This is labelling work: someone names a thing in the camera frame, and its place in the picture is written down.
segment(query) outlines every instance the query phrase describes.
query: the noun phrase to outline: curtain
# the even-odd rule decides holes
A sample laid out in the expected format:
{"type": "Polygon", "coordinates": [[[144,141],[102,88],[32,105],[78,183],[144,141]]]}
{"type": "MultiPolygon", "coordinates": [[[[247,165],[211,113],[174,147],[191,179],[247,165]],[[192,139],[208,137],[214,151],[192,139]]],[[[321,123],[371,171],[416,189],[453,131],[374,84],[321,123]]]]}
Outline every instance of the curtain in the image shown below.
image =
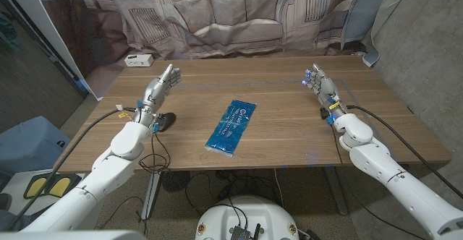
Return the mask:
{"type": "Polygon", "coordinates": [[[128,54],[155,59],[364,51],[383,0],[41,0],[97,97],[128,54]]]}

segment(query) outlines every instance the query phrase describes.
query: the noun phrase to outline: metal robotic hand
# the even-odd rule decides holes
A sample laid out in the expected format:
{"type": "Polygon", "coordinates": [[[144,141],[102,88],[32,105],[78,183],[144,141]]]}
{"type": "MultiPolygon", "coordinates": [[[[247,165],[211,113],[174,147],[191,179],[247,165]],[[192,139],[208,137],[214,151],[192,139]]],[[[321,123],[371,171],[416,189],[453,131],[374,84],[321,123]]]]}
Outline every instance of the metal robotic hand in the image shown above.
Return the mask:
{"type": "Polygon", "coordinates": [[[170,64],[162,75],[155,78],[146,87],[143,100],[139,102],[139,110],[135,114],[134,121],[149,127],[170,89],[180,81],[182,81],[180,69],[174,68],[170,64]]]}
{"type": "Polygon", "coordinates": [[[305,70],[307,80],[302,84],[310,88],[318,97],[318,102],[322,105],[320,110],[322,119],[331,125],[336,118],[347,114],[346,106],[341,102],[338,88],[325,72],[317,64],[313,64],[313,71],[305,70]]]}

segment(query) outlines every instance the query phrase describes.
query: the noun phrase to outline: concrete wall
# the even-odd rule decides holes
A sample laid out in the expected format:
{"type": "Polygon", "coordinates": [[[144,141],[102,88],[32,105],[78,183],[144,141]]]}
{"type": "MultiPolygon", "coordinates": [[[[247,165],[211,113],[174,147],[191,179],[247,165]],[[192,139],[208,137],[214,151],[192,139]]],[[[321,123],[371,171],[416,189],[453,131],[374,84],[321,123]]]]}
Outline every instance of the concrete wall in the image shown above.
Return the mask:
{"type": "MultiPolygon", "coordinates": [[[[436,167],[460,190],[463,190],[462,4],[463,0],[402,0],[375,37],[381,58],[374,65],[374,70],[451,152],[452,161],[436,167]]],[[[342,170],[338,172],[343,178],[342,170]]],[[[426,168],[413,166],[409,172],[463,209],[463,200],[426,168]]],[[[347,173],[357,196],[374,213],[429,239],[415,219],[374,179],[354,168],[348,168],[347,173]]],[[[344,189],[360,239],[416,239],[375,219],[344,189]]]]}

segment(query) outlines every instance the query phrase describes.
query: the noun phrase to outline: robotic arm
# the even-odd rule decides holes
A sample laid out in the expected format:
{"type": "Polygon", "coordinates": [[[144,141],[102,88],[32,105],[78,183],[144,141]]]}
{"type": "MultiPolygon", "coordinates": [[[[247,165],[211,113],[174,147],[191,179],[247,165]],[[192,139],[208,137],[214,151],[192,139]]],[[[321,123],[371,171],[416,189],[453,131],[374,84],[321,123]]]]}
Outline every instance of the robotic arm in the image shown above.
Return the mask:
{"type": "Polygon", "coordinates": [[[433,239],[463,239],[463,212],[405,171],[389,153],[388,148],[373,136],[373,130],[349,113],[331,78],[313,64],[306,70],[302,84],[317,96],[323,108],[322,117],[333,125],[340,145],[349,151],[352,163],[384,185],[413,215],[433,239]]]}
{"type": "Polygon", "coordinates": [[[180,69],[170,64],[147,87],[134,121],[127,122],[92,167],[92,172],[57,203],[21,232],[68,231],[76,229],[93,208],[133,175],[133,160],[144,151],[141,143],[150,134],[156,112],[170,88],[181,81],[180,69]]]}

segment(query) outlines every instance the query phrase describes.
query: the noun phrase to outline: black cord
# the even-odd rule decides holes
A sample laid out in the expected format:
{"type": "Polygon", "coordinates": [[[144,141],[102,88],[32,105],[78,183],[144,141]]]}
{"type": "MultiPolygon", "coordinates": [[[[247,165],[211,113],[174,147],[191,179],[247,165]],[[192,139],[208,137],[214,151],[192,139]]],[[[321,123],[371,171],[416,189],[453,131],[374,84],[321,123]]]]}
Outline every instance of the black cord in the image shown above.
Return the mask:
{"type": "MultiPolygon", "coordinates": [[[[206,176],[208,177],[209,193],[211,193],[211,198],[212,198],[215,202],[217,202],[216,198],[213,196],[212,191],[211,191],[211,178],[210,178],[210,176],[209,176],[208,174],[203,173],[203,172],[194,175],[194,176],[190,179],[190,181],[188,182],[187,186],[185,187],[185,196],[187,197],[187,201],[188,201],[188,203],[190,204],[190,206],[193,208],[193,210],[195,210],[196,213],[198,213],[198,215],[203,215],[203,214],[201,214],[200,211],[193,205],[193,203],[192,203],[190,197],[188,197],[188,185],[190,184],[190,182],[191,182],[195,177],[197,177],[197,176],[199,176],[199,175],[206,175],[206,176]]],[[[239,209],[238,207],[235,207],[235,206],[233,205],[233,203],[232,203],[232,200],[231,200],[230,198],[229,198],[229,201],[230,201],[230,205],[227,205],[227,204],[217,204],[217,205],[214,205],[214,206],[212,206],[212,207],[218,207],[218,206],[232,207],[232,208],[234,209],[235,213],[236,213],[237,216],[238,216],[239,227],[241,227],[241,219],[239,218],[239,215],[238,215],[238,212],[237,212],[237,210],[239,210],[239,211],[240,211],[241,213],[243,213],[243,215],[245,216],[245,219],[246,219],[245,229],[247,229],[247,216],[246,216],[245,212],[244,212],[243,210],[239,209]]]]}
{"type": "Polygon", "coordinates": [[[148,173],[160,173],[162,171],[165,171],[166,169],[170,172],[169,170],[169,165],[171,164],[171,156],[169,154],[169,151],[167,150],[166,146],[164,146],[164,144],[159,140],[158,138],[158,135],[157,133],[154,133],[153,136],[151,137],[151,150],[153,153],[149,154],[149,155],[146,155],[145,157],[143,157],[140,161],[138,161],[138,164],[145,170],[147,171],[148,173]],[[162,148],[164,148],[164,150],[166,151],[166,154],[167,156],[169,157],[169,159],[167,160],[166,157],[162,156],[162,155],[159,155],[159,154],[155,154],[154,153],[154,143],[153,143],[153,138],[156,137],[156,139],[158,140],[159,144],[162,146],[162,148]],[[150,156],[153,156],[153,165],[152,166],[148,166],[146,165],[146,163],[144,162],[144,160],[146,158],[149,158],[150,156]],[[164,159],[164,164],[158,164],[156,165],[156,162],[155,162],[155,158],[156,156],[160,157],[160,158],[163,158],[164,159]]]}
{"type": "Polygon", "coordinates": [[[108,220],[106,220],[106,222],[99,227],[99,229],[103,229],[108,223],[109,221],[111,221],[111,219],[114,217],[114,215],[116,215],[117,211],[119,210],[119,208],[121,208],[121,206],[126,203],[127,201],[131,200],[131,199],[137,199],[139,200],[141,203],[142,203],[142,206],[143,206],[143,200],[139,197],[128,197],[126,200],[122,201],[121,204],[119,204],[119,206],[116,208],[116,210],[112,213],[112,215],[108,218],[108,220]]]}
{"type": "MultiPolygon", "coordinates": [[[[131,111],[131,112],[134,112],[135,109],[134,108],[123,108],[125,111],[131,111]]],[[[66,159],[71,155],[72,151],[77,147],[77,145],[79,144],[79,142],[82,140],[82,138],[88,133],[88,131],[90,131],[90,129],[92,129],[98,122],[100,122],[101,120],[105,119],[106,117],[114,114],[114,113],[117,113],[119,112],[119,110],[113,110],[113,111],[110,111],[109,113],[103,115],[102,117],[96,119],[91,125],[89,125],[87,127],[87,129],[84,130],[84,132],[77,138],[77,140],[74,142],[74,144],[71,146],[71,148],[69,149],[69,151],[67,153],[64,154],[63,158],[61,158],[61,160],[58,162],[58,164],[53,168],[53,170],[51,171],[50,173],[50,176],[45,180],[45,183],[43,183],[42,187],[37,191],[37,193],[35,193],[34,197],[32,199],[30,199],[30,201],[26,204],[26,206],[23,207],[23,209],[21,210],[21,212],[19,212],[16,217],[14,217],[14,219],[8,224],[7,226],[7,231],[10,231],[12,230],[12,227],[17,223],[17,221],[19,221],[21,219],[21,217],[27,212],[27,210],[30,208],[30,206],[32,206],[32,204],[35,202],[35,200],[38,198],[38,196],[40,195],[40,193],[48,186],[48,184],[50,184],[50,181],[52,180],[53,176],[56,174],[56,172],[58,172],[59,168],[61,168],[61,166],[63,165],[63,163],[66,161],[66,159]]]]}
{"type": "Polygon", "coordinates": [[[357,198],[357,196],[355,196],[355,194],[354,194],[354,192],[353,192],[353,190],[352,190],[352,188],[351,188],[351,186],[350,186],[349,178],[347,178],[346,169],[344,168],[344,163],[342,162],[341,153],[339,152],[339,147],[338,147],[338,140],[337,140],[337,138],[336,138],[336,134],[334,133],[333,127],[331,127],[331,131],[333,132],[334,144],[336,145],[336,150],[337,150],[337,152],[338,152],[339,160],[341,161],[342,171],[343,171],[343,173],[344,173],[344,177],[346,178],[347,188],[349,189],[349,192],[350,192],[350,194],[354,197],[354,199],[355,199],[355,200],[356,200],[367,212],[369,212],[372,216],[374,216],[376,219],[382,221],[383,223],[386,223],[386,224],[388,224],[388,225],[390,225],[390,226],[392,226],[392,227],[394,227],[394,228],[396,228],[396,229],[399,229],[400,231],[402,231],[402,232],[404,232],[404,233],[408,233],[409,235],[414,236],[414,237],[416,237],[416,238],[418,238],[418,239],[426,240],[426,239],[424,239],[423,237],[420,237],[420,236],[418,236],[418,235],[416,235],[416,234],[414,234],[414,233],[412,233],[412,232],[409,232],[409,231],[407,231],[407,230],[405,230],[405,229],[403,229],[403,228],[400,228],[400,227],[398,227],[398,226],[396,226],[396,225],[394,225],[394,224],[392,224],[392,223],[389,223],[388,221],[386,221],[386,220],[384,220],[384,219],[378,217],[375,213],[371,212],[367,207],[365,207],[365,205],[364,205],[363,203],[360,202],[360,200],[357,198]]]}
{"type": "Polygon", "coordinates": [[[198,215],[203,215],[203,214],[201,214],[201,212],[193,205],[193,203],[192,203],[191,200],[190,200],[190,197],[188,197],[188,185],[190,185],[190,182],[191,182],[194,178],[196,178],[197,176],[199,176],[199,175],[206,175],[206,176],[208,177],[209,193],[211,193],[211,198],[214,200],[214,202],[217,202],[216,198],[214,197],[214,195],[212,194],[212,191],[211,191],[211,178],[210,178],[210,176],[209,176],[207,173],[203,173],[203,172],[198,173],[198,174],[194,175],[193,177],[191,177],[190,181],[188,181],[188,184],[187,184],[187,186],[185,187],[185,196],[187,197],[187,201],[188,201],[188,203],[190,204],[190,206],[193,208],[193,210],[195,210],[196,213],[197,213],[198,215]]]}
{"type": "Polygon", "coordinates": [[[230,205],[233,207],[234,212],[237,214],[238,217],[238,226],[241,228],[241,218],[239,218],[237,209],[233,206],[232,199],[229,197],[230,205]]]}
{"type": "Polygon", "coordinates": [[[220,207],[220,206],[231,207],[231,208],[235,209],[235,212],[236,212],[236,210],[239,210],[241,213],[243,213],[243,215],[245,216],[245,219],[246,219],[245,230],[247,229],[247,216],[246,216],[245,212],[243,212],[243,210],[241,210],[239,207],[235,207],[233,205],[227,205],[227,204],[217,204],[217,205],[213,205],[212,207],[220,207]]]}
{"type": "Polygon", "coordinates": [[[347,106],[348,109],[359,109],[361,111],[364,111],[368,115],[372,116],[374,119],[378,120],[380,123],[384,124],[388,129],[391,130],[391,132],[399,138],[399,140],[404,143],[405,146],[413,153],[415,156],[417,156],[423,164],[425,164],[426,167],[428,167],[443,183],[445,183],[451,190],[453,190],[459,197],[463,199],[463,193],[460,192],[454,185],[452,185],[446,178],[444,178],[437,170],[435,170],[431,165],[410,145],[408,142],[400,136],[398,132],[394,128],[392,128],[388,123],[386,123],[383,119],[379,118],[376,116],[374,113],[370,112],[369,110],[362,108],[360,106],[347,106]]]}
{"type": "Polygon", "coordinates": [[[276,193],[275,187],[277,187],[277,186],[276,186],[276,182],[274,180],[264,178],[264,177],[260,177],[260,176],[249,176],[249,175],[235,176],[233,173],[232,173],[232,175],[235,178],[235,180],[245,180],[245,179],[243,179],[243,177],[248,177],[248,178],[253,179],[253,180],[258,179],[264,186],[266,186],[266,187],[268,187],[269,189],[272,190],[273,198],[275,199],[275,202],[278,202],[279,205],[281,206],[281,196],[280,196],[280,194],[276,193]],[[264,182],[264,180],[269,181],[273,186],[269,186],[267,183],[264,182]]]}

